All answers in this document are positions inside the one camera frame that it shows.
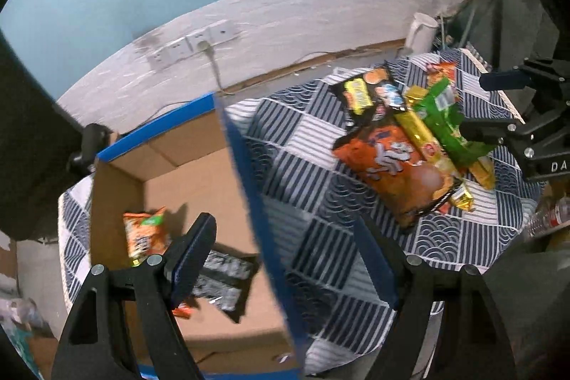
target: floor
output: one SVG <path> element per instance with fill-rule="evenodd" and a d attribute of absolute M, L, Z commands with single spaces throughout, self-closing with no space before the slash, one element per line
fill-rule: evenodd
<path fill-rule="evenodd" d="M 18 286 L 22 297 L 35 301 L 53 335 L 59 339 L 67 318 L 59 267 L 59 245 L 20 241 L 17 256 Z"/>

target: white wall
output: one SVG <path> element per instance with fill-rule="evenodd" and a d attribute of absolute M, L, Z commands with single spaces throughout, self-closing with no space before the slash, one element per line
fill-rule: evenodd
<path fill-rule="evenodd" d="M 79 79 L 58 102 L 83 125 L 99 122 L 126 132 L 164 104 L 217 89 L 203 53 L 163 71 L 151 70 L 144 57 L 194 29 L 223 19 L 238 25 L 236 39 L 216 46 L 225 87 L 283 68 L 311 52 L 403 38 L 414 12 L 434 15 L 437 10 L 438 0 L 220 0 L 131 42 Z"/>

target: black snack bag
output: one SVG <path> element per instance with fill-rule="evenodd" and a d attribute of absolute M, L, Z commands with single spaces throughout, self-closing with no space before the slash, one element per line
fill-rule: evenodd
<path fill-rule="evenodd" d="M 406 110 L 406 104 L 394 85 L 387 65 L 333 84 L 330 90 L 341 101 L 355 127 L 366 126 L 384 118 L 387 108 Z"/>
<path fill-rule="evenodd" d="M 192 295 L 206 298 L 210 303 L 227 314 L 235 323 L 245 314 L 247 297 L 252 279 L 259 269 L 257 255 L 236 257 L 228 250 L 212 249 Z"/>

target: wall socket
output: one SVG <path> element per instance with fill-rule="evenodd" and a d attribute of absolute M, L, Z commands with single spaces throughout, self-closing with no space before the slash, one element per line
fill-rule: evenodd
<path fill-rule="evenodd" d="M 150 68 L 154 71 L 168 68 L 173 63 L 191 57 L 205 50 L 204 41 L 215 46 L 229 41 L 238 35 L 232 20 L 220 20 L 205 28 L 197 29 L 185 37 L 169 42 L 164 47 L 146 56 Z"/>
<path fill-rule="evenodd" d="M 232 20 L 221 20 L 208 26 L 213 45 L 229 41 L 238 35 Z"/>
<path fill-rule="evenodd" d="M 152 70 L 163 70 L 172 65 L 172 59 L 168 54 L 168 50 L 164 47 L 146 56 L 146 60 Z"/>
<path fill-rule="evenodd" d="M 186 35 L 186 40 L 190 44 L 190 47 L 192 47 L 194 53 L 202 52 L 204 50 L 203 44 L 200 44 L 203 41 L 206 41 L 210 45 L 214 45 L 212 37 L 210 36 L 209 26 L 197 29 L 189 35 Z"/>
<path fill-rule="evenodd" d="M 172 60 L 172 63 L 175 63 L 178 60 L 184 60 L 194 53 L 192 46 L 190 46 L 186 38 L 183 37 L 169 42 L 164 46 L 164 48 L 168 51 L 168 55 Z"/>

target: snack bag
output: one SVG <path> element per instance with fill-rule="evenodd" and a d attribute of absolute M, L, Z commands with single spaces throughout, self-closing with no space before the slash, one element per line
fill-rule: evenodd
<path fill-rule="evenodd" d="M 357 127 L 384 118 L 387 108 L 406 110 L 404 99 L 391 80 L 387 66 L 371 69 L 334 84 L 331 91 L 347 110 L 347 120 Z"/>
<path fill-rule="evenodd" d="M 493 161 L 488 156 L 480 156 L 479 159 L 469 167 L 469 171 L 486 190 L 495 188 L 495 169 L 493 167 Z"/>
<path fill-rule="evenodd" d="M 442 78 L 447 78 L 449 79 L 449 83 L 453 89 L 453 94 L 457 100 L 458 95 L 457 87 L 455 85 L 455 66 L 457 66 L 455 62 L 428 63 L 426 65 L 427 86 L 431 88 L 435 83 L 440 82 Z"/>
<path fill-rule="evenodd" d="M 192 317 L 194 310 L 186 302 L 181 302 L 178 308 L 172 310 L 172 315 L 174 317 L 180 317 L 181 319 L 189 319 Z"/>
<path fill-rule="evenodd" d="M 462 179 L 447 153 L 418 115 L 413 111 L 406 111 L 395 114 L 394 118 L 428 163 L 434 165 L 444 175 Z M 451 194 L 450 202 L 459 209 L 472 211 L 475 199 L 465 183 L 461 182 L 461 185 Z"/>
<path fill-rule="evenodd" d="M 452 177 L 422 160 L 394 123 L 343 136 L 332 152 L 378 192 L 402 229 L 447 201 L 451 193 Z"/>
<path fill-rule="evenodd" d="M 414 89 L 407 92 L 408 98 L 415 98 Z M 487 155 L 493 146 L 482 142 L 467 141 L 460 133 L 464 119 L 447 77 L 431 86 L 424 98 L 415 102 L 413 109 L 425 125 L 437 137 L 447 154 L 458 168 L 467 168 L 480 156 Z"/>
<path fill-rule="evenodd" d="M 211 250 L 192 290 L 196 298 L 207 298 L 232 321 L 245 314 L 247 296 L 259 264 L 256 256 L 238 258 Z"/>
<path fill-rule="evenodd" d="M 133 266 L 138 266 L 150 255 L 163 254 L 170 240 L 162 227 L 162 217 L 166 208 L 155 214 L 125 213 L 126 243 Z"/>

